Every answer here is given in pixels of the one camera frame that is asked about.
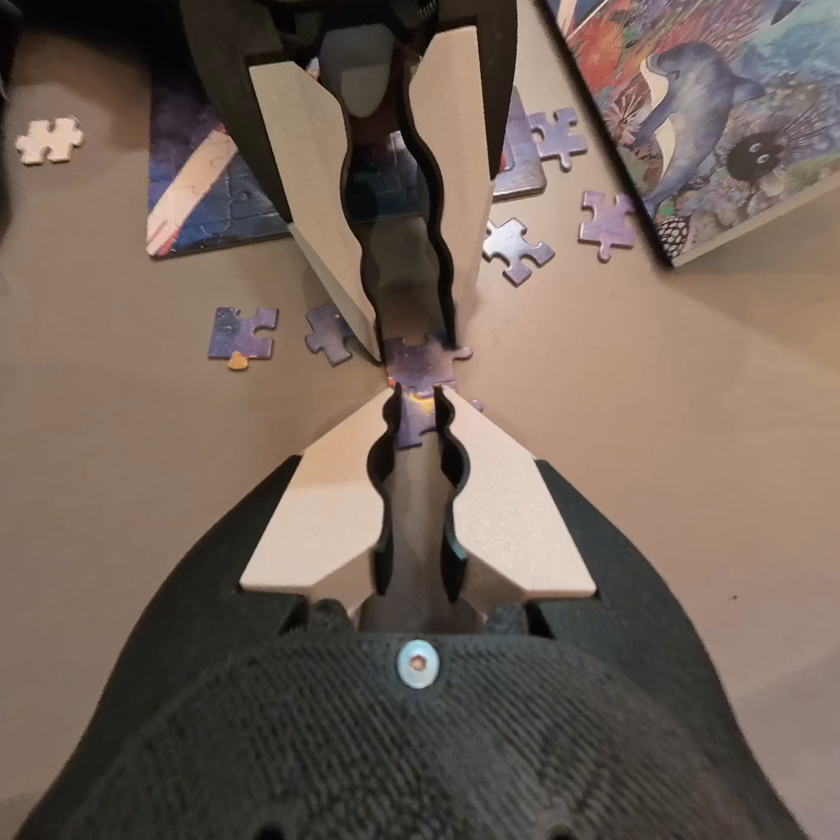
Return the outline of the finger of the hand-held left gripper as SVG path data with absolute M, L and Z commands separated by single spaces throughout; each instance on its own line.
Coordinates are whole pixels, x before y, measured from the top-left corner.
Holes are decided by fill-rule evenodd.
M 494 186 L 477 26 L 437 32 L 407 82 L 406 96 L 409 139 L 427 184 L 440 306 L 448 341 L 458 345 L 476 303 Z
M 340 102 L 292 61 L 255 65 L 248 72 L 290 210 L 292 237 L 355 338 L 381 361 L 375 306 L 362 281 L 362 246 L 343 208 L 350 140 Z

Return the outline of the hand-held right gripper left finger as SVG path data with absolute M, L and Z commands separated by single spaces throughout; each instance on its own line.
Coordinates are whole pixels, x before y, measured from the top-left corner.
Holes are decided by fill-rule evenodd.
M 402 388 L 387 387 L 300 456 L 239 579 L 247 592 L 339 602 L 354 613 L 387 592 L 394 564 L 387 482 Z

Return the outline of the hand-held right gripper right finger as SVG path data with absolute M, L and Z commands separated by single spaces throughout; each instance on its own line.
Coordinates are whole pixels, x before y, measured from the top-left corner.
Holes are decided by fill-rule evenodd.
M 436 385 L 434 404 L 451 487 L 440 559 L 448 600 L 488 616 L 505 604 L 593 597 L 537 459 L 452 387 Z

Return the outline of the space jigsaw puzzle board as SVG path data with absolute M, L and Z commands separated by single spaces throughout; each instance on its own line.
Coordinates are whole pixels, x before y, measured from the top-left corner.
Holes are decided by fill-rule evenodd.
M 290 236 L 192 78 L 153 77 L 146 253 L 168 259 Z M 353 151 L 352 224 L 417 213 L 417 164 L 402 135 Z

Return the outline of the purple puzzle piece orange mark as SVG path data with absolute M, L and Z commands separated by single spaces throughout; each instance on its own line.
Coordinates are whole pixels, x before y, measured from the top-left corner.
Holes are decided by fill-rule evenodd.
M 445 346 L 445 332 L 430 332 L 425 341 L 409 344 L 404 337 L 384 341 L 385 368 L 389 382 L 399 384 L 402 412 L 396 434 L 397 449 L 422 445 L 421 437 L 436 428 L 434 388 L 447 385 L 457 390 L 454 363 L 469 361 L 469 347 Z

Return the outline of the group of loose puzzle pieces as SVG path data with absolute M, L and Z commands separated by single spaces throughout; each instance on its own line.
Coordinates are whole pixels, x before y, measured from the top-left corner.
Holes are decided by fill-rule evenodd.
M 556 159 L 566 166 L 571 163 L 573 155 L 587 151 L 587 143 L 572 131 L 577 122 L 574 108 L 557 109 L 552 119 L 548 119 L 545 112 L 526 116 L 527 137 L 531 138 L 535 133 L 540 137 L 538 149 L 542 161 Z M 608 202 L 605 194 L 586 191 L 581 205 L 584 210 L 591 211 L 592 218 L 581 223 L 579 242 L 596 245 L 597 256 L 602 263 L 609 261 L 614 248 L 630 249 L 635 246 L 636 234 L 627 222 L 634 208 L 626 194 L 617 194 Z M 502 259 L 505 262 L 503 275 L 516 287 L 530 278 L 530 264 L 543 267 L 554 256 L 548 245 L 529 243 L 526 233 L 525 225 L 516 218 L 500 226 L 489 222 L 482 249 L 486 261 Z M 243 318 L 236 308 L 218 308 L 207 357 L 226 361 L 233 371 L 247 369 L 252 360 L 270 359 L 274 351 L 273 339 L 257 336 L 256 332 L 275 329 L 277 320 L 276 309 L 261 308 L 253 318 Z M 312 354 L 324 354 L 331 366 L 342 364 L 352 357 L 346 342 L 354 333 L 334 304 L 323 304 L 311 310 L 307 320 L 311 331 L 305 337 L 305 343 Z

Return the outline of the white puzzle piece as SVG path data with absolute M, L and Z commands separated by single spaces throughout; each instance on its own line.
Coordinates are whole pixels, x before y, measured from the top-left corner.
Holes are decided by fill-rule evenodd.
M 29 121 L 27 131 L 17 136 L 14 148 L 22 165 L 63 164 L 70 162 L 84 141 L 85 134 L 75 117 L 38 119 Z

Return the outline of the illustrated puzzle box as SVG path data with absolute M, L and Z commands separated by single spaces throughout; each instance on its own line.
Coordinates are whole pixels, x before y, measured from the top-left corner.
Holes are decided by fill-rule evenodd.
M 838 188 L 838 1 L 543 5 L 672 266 Z

